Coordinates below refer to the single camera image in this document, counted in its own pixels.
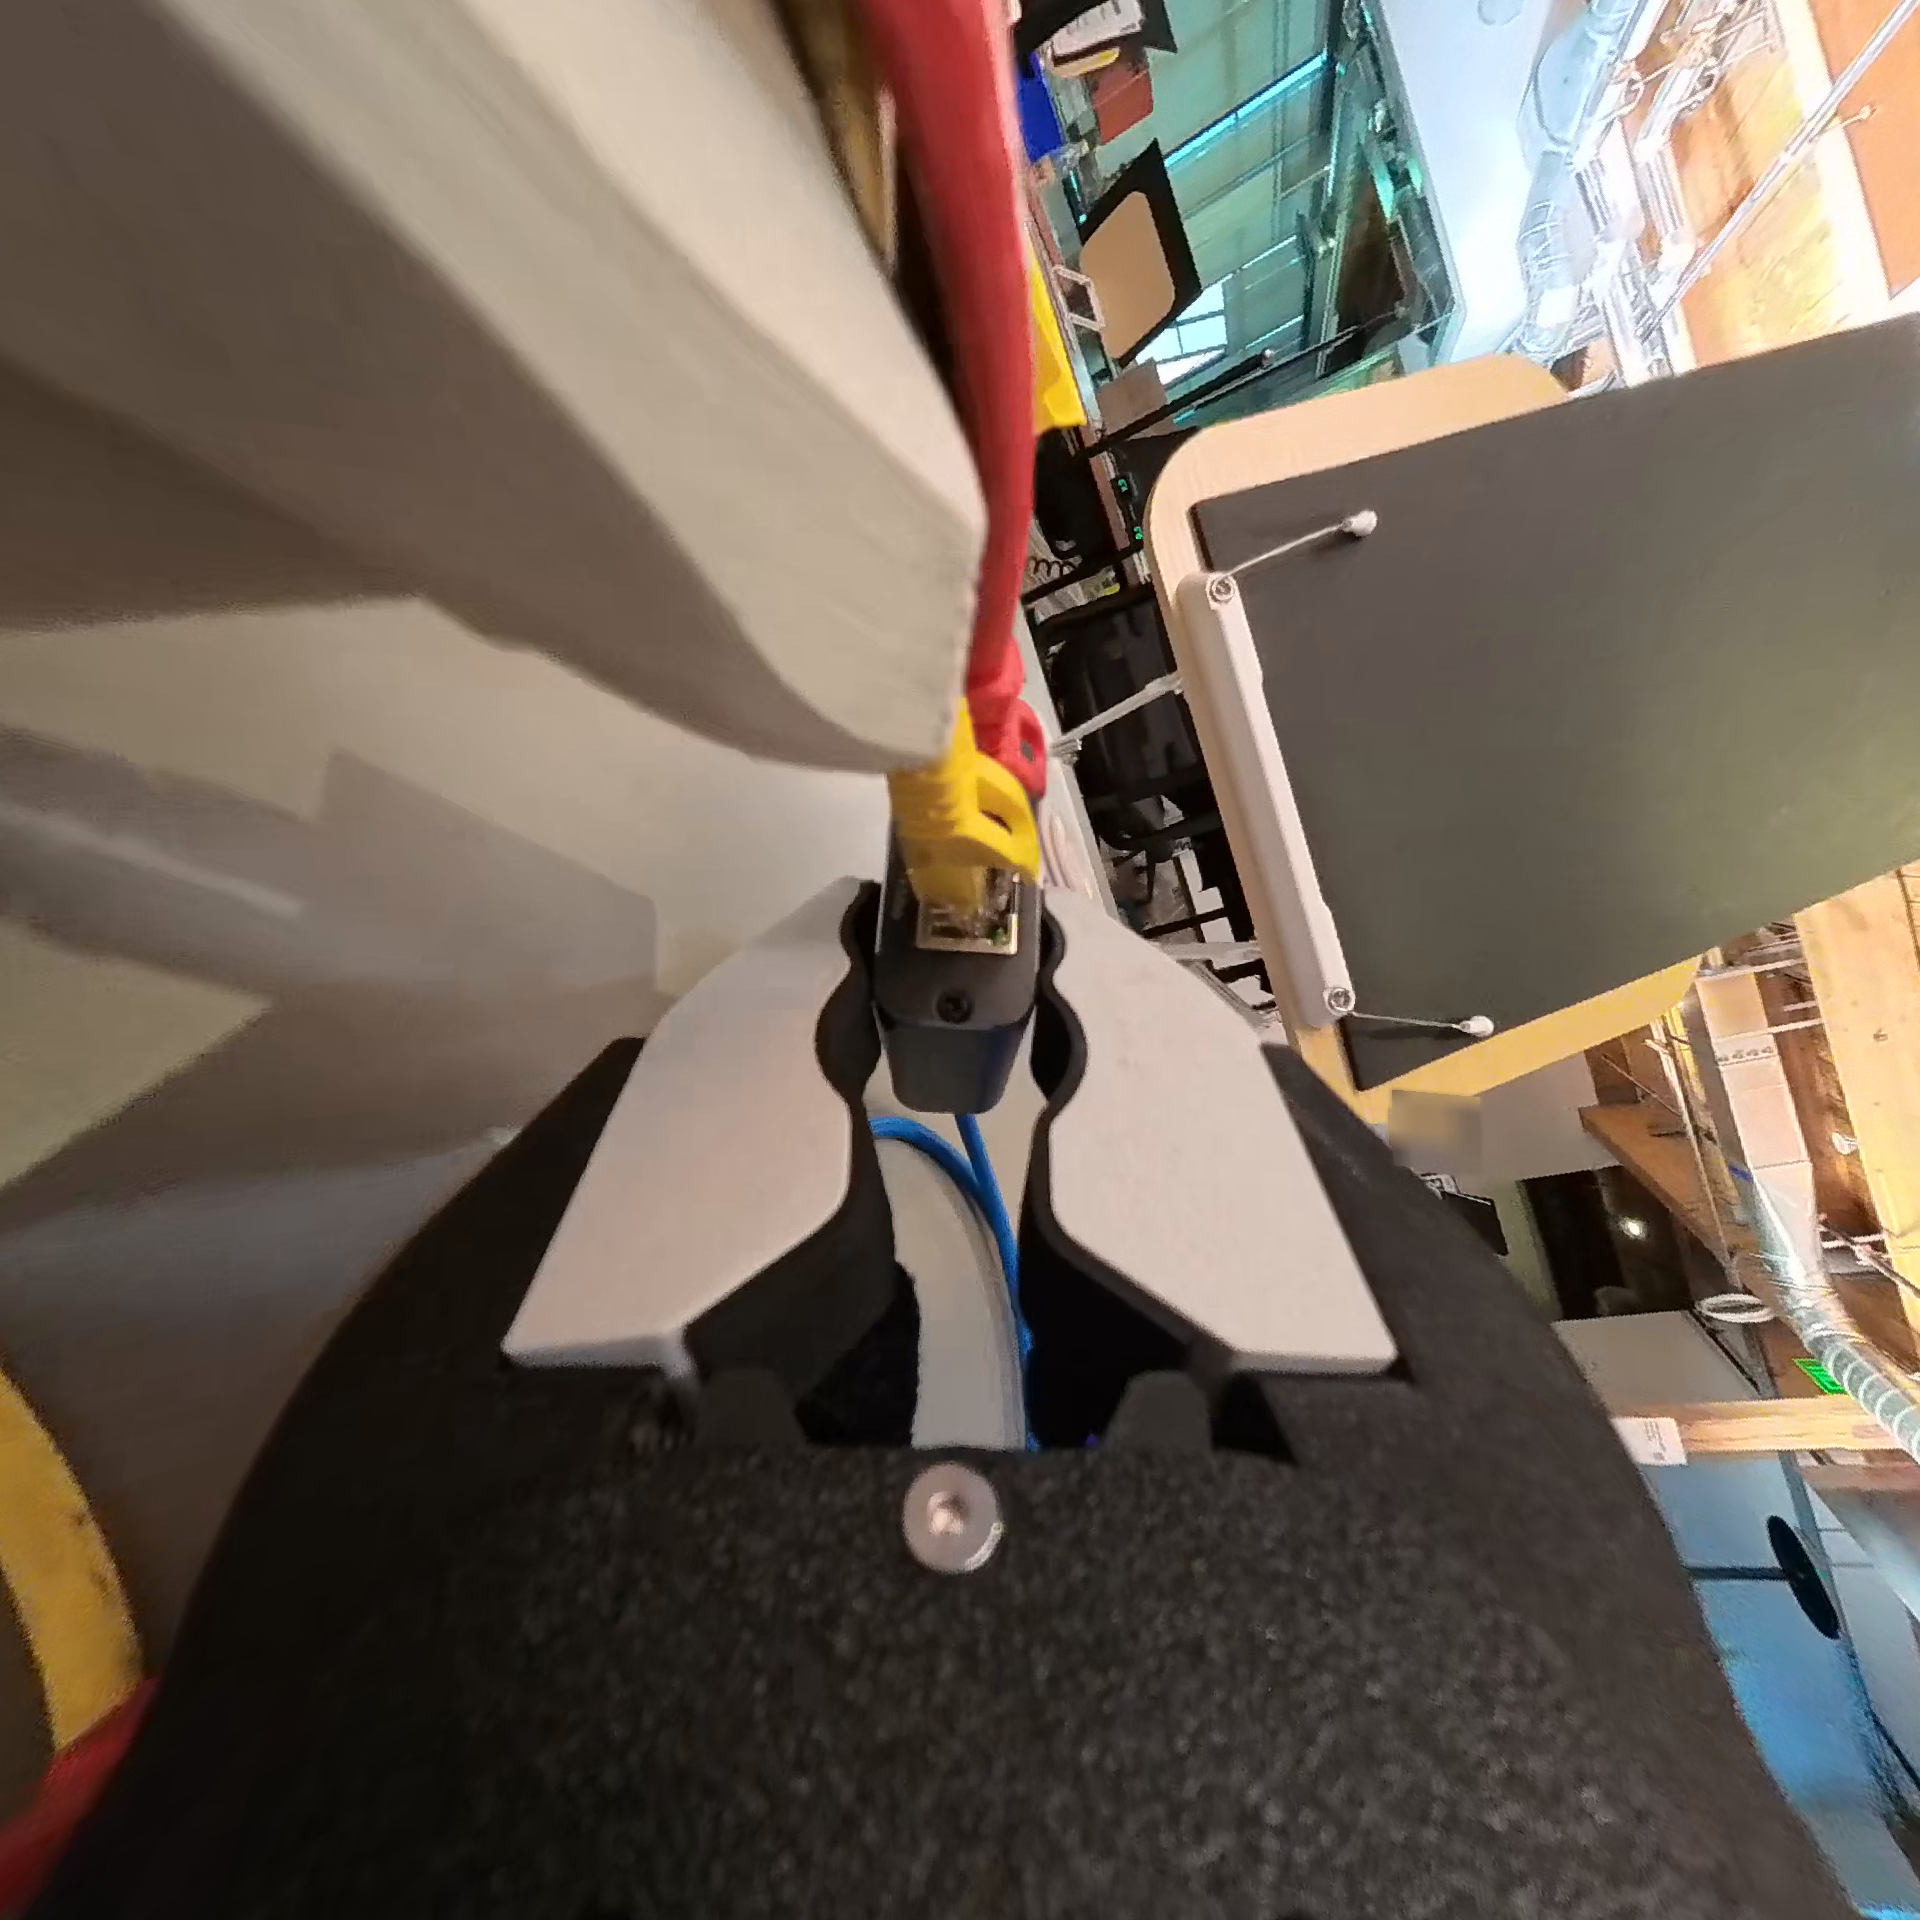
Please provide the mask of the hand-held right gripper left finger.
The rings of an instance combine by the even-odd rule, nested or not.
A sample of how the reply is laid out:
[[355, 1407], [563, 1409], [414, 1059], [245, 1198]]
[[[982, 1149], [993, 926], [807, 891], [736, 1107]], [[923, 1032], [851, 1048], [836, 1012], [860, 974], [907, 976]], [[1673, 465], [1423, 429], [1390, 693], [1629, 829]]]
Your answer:
[[828, 883], [661, 1016], [500, 1340], [516, 1376], [680, 1405], [751, 1376], [815, 1445], [912, 1439], [920, 1308], [865, 1104], [878, 903]]

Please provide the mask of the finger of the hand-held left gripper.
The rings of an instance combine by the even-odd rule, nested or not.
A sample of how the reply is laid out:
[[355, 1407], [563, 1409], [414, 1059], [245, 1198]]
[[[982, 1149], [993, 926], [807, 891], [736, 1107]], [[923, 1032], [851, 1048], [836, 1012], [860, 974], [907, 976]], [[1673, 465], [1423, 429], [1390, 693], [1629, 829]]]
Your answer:
[[416, 597], [937, 758], [988, 508], [768, 4], [4, 4], [4, 631]]

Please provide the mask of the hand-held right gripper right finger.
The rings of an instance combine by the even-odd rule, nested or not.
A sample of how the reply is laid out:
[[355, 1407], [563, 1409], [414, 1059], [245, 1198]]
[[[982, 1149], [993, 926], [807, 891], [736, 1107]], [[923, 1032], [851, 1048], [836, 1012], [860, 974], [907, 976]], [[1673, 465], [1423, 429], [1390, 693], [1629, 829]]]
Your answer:
[[1131, 1380], [1392, 1374], [1400, 1352], [1246, 1009], [1092, 900], [1046, 900], [1022, 1200], [1032, 1425]]

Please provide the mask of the black ethernet adapter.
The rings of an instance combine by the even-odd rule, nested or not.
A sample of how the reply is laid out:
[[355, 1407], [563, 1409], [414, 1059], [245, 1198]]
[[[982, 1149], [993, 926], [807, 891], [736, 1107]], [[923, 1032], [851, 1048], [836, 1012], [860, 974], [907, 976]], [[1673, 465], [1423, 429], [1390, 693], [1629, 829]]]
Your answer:
[[887, 1072], [912, 1113], [980, 1115], [1000, 1102], [1040, 990], [1043, 894], [989, 880], [988, 919], [923, 904], [895, 849], [880, 885], [870, 963]]

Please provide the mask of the black panel with wooden edge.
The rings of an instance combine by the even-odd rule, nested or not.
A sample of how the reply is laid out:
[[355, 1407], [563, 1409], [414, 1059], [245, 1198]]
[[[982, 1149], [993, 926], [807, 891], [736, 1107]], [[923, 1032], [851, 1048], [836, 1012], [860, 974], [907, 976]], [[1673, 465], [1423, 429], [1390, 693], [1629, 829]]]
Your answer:
[[1915, 316], [1596, 398], [1495, 355], [1229, 420], [1144, 555], [1166, 631], [1192, 571], [1246, 597], [1356, 1012], [1300, 1025], [1267, 969], [1366, 1118], [1915, 859]]

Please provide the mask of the black ceiling fan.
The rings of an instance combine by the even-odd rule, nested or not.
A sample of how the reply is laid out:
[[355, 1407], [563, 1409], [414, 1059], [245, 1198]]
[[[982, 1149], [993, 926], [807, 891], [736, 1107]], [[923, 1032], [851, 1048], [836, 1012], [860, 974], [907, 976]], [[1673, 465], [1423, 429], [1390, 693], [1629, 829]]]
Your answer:
[[1808, 1624], [1823, 1638], [1839, 1638], [1839, 1606], [1819, 1573], [1803, 1536], [1783, 1515], [1765, 1523], [1766, 1558], [1758, 1564], [1692, 1566], [1696, 1587], [1776, 1587], [1783, 1589]]

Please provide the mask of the white mounting bracket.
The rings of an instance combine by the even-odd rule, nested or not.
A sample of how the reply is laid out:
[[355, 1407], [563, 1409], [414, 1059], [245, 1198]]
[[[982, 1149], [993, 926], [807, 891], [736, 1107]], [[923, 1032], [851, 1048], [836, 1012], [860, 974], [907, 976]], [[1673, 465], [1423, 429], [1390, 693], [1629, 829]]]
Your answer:
[[1275, 988], [1295, 1024], [1329, 1029], [1356, 1012], [1353, 969], [1313, 867], [1253, 619], [1235, 577], [1184, 575], [1169, 601], [1168, 640]]

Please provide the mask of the silver ventilation duct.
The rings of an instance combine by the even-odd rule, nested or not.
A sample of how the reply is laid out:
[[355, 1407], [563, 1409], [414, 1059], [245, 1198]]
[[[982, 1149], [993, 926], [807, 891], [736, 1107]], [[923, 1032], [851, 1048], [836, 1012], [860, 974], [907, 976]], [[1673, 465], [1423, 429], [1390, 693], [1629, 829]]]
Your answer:
[[1747, 1404], [1711, 1404], [1675, 1412], [1692, 1455], [1821, 1455], [1836, 1459], [1844, 1484], [1915, 1487], [1918, 1380], [1915, 1332], [1902, 1327], [1891, 1349], [1879, 1332], [1892, 1311], [1873, 1308], [1859, 1287], [1823, 1264], [1808, 1159], [1748, 1167], [1736, 1136], [1689, 1125], [1700, 1191], [1710, 1198], [1724, 1241], [1724, 1265], [1739, 1300], [1700, 1305], [1718, 1325], [1783, 1329], [1790, 1359], [1808, 1359], [1832, 1391], [1800, 1389]]

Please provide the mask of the tan chair with black frame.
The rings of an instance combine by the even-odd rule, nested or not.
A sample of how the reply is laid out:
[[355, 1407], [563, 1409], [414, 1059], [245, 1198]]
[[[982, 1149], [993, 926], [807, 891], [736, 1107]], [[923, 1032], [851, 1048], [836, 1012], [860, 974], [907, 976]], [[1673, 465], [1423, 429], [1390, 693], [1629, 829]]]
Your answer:
[[1181, 205], [1153, 139], [1105, 182], [1078, 220], [1078, 272], [1099, 309], [1097, 339], [1127, 371], [1203, 294]]

